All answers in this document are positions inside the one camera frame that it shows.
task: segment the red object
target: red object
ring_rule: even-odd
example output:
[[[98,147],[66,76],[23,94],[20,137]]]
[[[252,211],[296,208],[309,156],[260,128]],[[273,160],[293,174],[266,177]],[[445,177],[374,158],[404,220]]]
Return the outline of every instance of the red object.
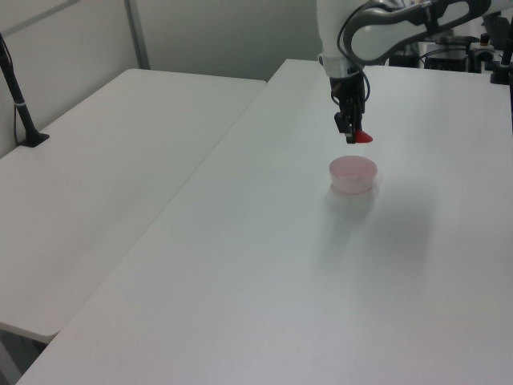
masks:
[[[354,135],[356,136],[356,143],[370,143],[373,141],[372,136],[362,130],[356,131]]]

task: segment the white tabletop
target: white tabletop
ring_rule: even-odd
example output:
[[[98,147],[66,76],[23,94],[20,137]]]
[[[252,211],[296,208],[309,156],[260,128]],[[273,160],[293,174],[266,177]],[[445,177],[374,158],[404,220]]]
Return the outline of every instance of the white tabletop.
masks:
[[[368,75],[349,146],[320,65],[287,61],[19,385],[511,385],[509,90]],[[347,154],[373,192],[330,190]]]
[[[48,342],[264,82],[130,70],[0,160],[0,328]]]

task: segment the cable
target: cable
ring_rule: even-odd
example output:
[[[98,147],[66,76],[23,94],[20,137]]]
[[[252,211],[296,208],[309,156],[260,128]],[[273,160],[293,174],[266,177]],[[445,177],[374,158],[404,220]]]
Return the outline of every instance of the cable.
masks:
[[[16,104],[14,105],[14,141],[16,142],[16,145],[19,146],[18,142],[18,133],[16,132]]]
[[[413,45],[410,45],[411,50],[414,52],[414,54],[417,55],[417,58],[421,61],[422,64],[426,65],[426,62],[421,59],[420,54],[414,49]]]
[[[439,49],[439,50],[434,50],[434,51],[431,51],[431,52],[428,52],[422,56],[419,56],[418,58],[419,59],[424,59],[424,58],[427,58],[428,56],[432,56],[432,55],[436,55],[436,54],[441,54],[443,52],[451,52],[451,51],[467,51],[465,48],[442,48],[442,49]]]
[[[345,26],[347,26],[347,23],[351,20],[351,18],[354,17],[355,14],[357,14],[364,6],[359,6],[356,10],[353,11],[353,13],[347,18],[347,20],[344,22],[344,25],[342,25],[342,28],[340,29],[340,31],[338,32],[338,36],[337,36],[337,48],[338,50],[340,51],[340,53],[346,58],[348,59],[351,64],[353,64],[358,72],[360,72],[363,76],[363,79],[365,79],[366,81],[366,84],[367,84],[367,95],[366,95],[366,98],[365,98],[365,101],[369,100],[369,97],[370,97],[370,82],[369,82],[369,78],[367,78],[367,75],[366,73],[362,70],[362,68],[360,66],[357,65],[357,63],[351,59],[349,57],[349,55],[347,55],[344,50],[342,50],[342,47],[341,47],[341,44],[340,44],[340,39],[342,37],[342,33],[344,32],[344,29],[345,29]]]
[[[4,47],[4,49],[7,52],[7,57],[9,58],[10,67],[13,68],[13,58],[10,56],[9,48],[7,47],[7,44],[6,44],[5,40],[3,39],[2,34],[0,34],[0,42],[2,43],[2,46]]]

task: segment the robotic arm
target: robotic arm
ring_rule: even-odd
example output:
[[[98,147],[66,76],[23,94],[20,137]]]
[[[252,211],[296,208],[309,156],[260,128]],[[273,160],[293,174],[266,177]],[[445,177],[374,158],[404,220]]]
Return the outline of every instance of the robotic arm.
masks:
[[[513,6],[513,0],[317,0],[323,52],[319,60],[329,76],[332,99],[340,112],[335,122],[347,143],[366,140],[365,65],[384,62],[399,48],[449,30],[485,14]]]

